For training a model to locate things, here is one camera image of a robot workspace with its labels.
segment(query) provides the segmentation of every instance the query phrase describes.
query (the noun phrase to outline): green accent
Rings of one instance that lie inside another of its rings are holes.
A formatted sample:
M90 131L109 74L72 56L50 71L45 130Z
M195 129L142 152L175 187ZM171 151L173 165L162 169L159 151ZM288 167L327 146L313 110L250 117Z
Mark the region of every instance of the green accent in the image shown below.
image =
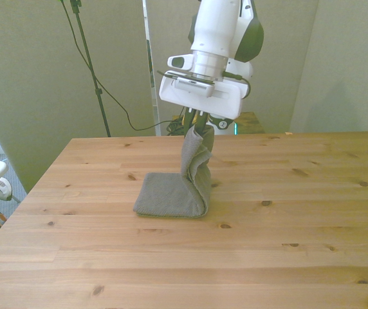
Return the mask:
M241 62L248 62L261 51L262 44L264 42L264 30L259 21L257 10L255 9L254 1L252 1L252 8L254 12L254 18L250 21L243 38L241 39L240 46L237 53L235 53L234 59Z
M181 69L184 66L184 62L184 57L175 57L172 60L172 66Z
M189 41L190 43L194 43L194 36L196 35L196 21L197 21L197 14L192 17L191 28L189 33Z

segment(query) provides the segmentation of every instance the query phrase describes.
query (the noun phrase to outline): gray towel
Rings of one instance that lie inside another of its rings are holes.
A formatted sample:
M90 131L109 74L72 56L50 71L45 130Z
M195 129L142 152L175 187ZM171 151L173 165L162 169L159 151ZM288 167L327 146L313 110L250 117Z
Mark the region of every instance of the gray towel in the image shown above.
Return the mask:
M195 218L207 213L211 174L207 167L214 143L214 129L203 136L192 126L181 150L181 173L148 173L134 205L141 216Z

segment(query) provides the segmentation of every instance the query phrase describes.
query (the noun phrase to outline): wall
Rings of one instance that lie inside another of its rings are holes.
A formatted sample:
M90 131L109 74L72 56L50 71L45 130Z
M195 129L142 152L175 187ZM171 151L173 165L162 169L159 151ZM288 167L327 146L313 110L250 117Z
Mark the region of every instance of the wall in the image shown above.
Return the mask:
M243 111L254 111L268 133L289 129L317 3L255 0L264 28L264 46L252 61L252 94L244 100ZM154 72L169 69L168 57L190 53L187 36L198 8L196 0L147 0ZM161 75L156 74L155 80L158 92ZM171 119L181 111L180 106L159 97L158 109L160 120Z
M368 1L320 0L291 130L368 131Z
M98 78L135 126L151 126L142 0L83 1L80 11ZM133 131L124 112L103 98L113 136L154 134ZM0 0L0 144L24 188L33 187L72 138L105 135L92 78L61 3Z

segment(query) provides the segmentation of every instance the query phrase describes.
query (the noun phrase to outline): wood knot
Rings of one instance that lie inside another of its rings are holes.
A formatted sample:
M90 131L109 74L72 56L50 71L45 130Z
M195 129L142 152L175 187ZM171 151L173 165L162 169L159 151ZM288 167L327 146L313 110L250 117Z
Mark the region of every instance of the wood knot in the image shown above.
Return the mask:
M350 156L351 158L359 158L359 156L355 155L354 153L349 153L349 152L346 152L348 156Z
M301 177L308 177L309 176L309 174L304 172L302 169L293 169L293 172L296 173L297 175L301 176Z
M94 295L94 296L98 296L98 295L100 295L103 291L104 291L104 286L103 286L103 285L100 285L100 286L98 286L98 287L94 288L94 290L93 290L93 295Z
M226 223L222 223L222 224L220 224L220 229L231 229L231 225L226 224Z

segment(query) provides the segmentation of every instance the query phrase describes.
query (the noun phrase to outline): black cable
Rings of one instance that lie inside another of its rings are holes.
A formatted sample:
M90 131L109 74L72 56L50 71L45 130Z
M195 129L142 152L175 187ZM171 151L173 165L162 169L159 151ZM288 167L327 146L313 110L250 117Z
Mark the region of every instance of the black cable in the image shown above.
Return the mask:
M144 130L148 130L148 129L151 129L152 127L156 127L158 126L159 124L163 124L165 122L172 122L173 120L165 120L165 121L161 121L161 122L158 122L157 124L153 125L153 126L150 126L150 127L145 127L143 129L137 129L133 126L133 124L131 123L130 121L130 115L128 114L128 111L123 107L123 105L121 105L121 103L119 103L119 101L114 98L114 96L112 94L110 94L110 92L104 87L103 84L101 84L101 82L99 81L99 79L97 78L97 76L95 75L94 71L91 70L91 68L89 67L89 64L84 56L84 54L81 52L81 49L80 47L78 46L78 42L77 42L77 38L75 37L75 32L74 32L74 28L73 28L73 24L71 22L71 19L69 18L69 15L68 15L68 11L67 11L67 8L66 8L66 5L64 4L64 0L60 0L61 1L61 4L62 4L62 7L64 8L64 11L66 13L66 16L67 16L67 20L68 20L68 23L69 23L69 27L71 28L71 33L73 34L73 38L74 38L74 42L75 42L75 46L77 47L77 50L78 52L80 53L82 59L84 60L84 62L86 63L86 66L88 67L88 69L90 70L91 74L94 75L95 79L97 80L98 84L102 87L102 89L122 108L122 110L124 111L124 113L127 115L127 120L128 120L128 123L130 125L130 127L135 130L135 131L144 131Z
M251 84L244 77L242 77L241 75L233 74L233 73L226 72L226 71L223 72L223 77L228 77L230 79L236 79L236 80L243 80L243 81L245 81L247 83L248 90L247 90L247 94L244 96L244 98L246 98L246 97L248 97L250 95L250 92L251 92Z
M248 90L247 90L247 94L244 96L244 98L248 97L251 93L251 84L248 80L246 80L244 77L242 78L243 81L245 81L247 83L248 86Z

